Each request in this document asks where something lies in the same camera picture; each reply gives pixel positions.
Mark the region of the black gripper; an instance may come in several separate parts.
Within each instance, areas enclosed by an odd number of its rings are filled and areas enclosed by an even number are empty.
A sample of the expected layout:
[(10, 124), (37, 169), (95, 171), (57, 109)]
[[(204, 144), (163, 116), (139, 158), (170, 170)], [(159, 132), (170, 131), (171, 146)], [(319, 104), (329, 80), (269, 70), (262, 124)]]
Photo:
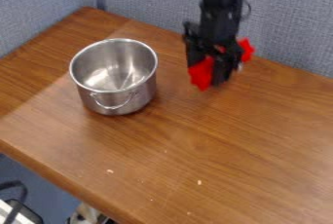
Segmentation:
[(214, 50), (212, 85), (223, 84), (238, 68), (243, 49), (236, 42), (244, 0), (200, 0), (198, 22), (183, 22), (187, 67), (202, 62)]

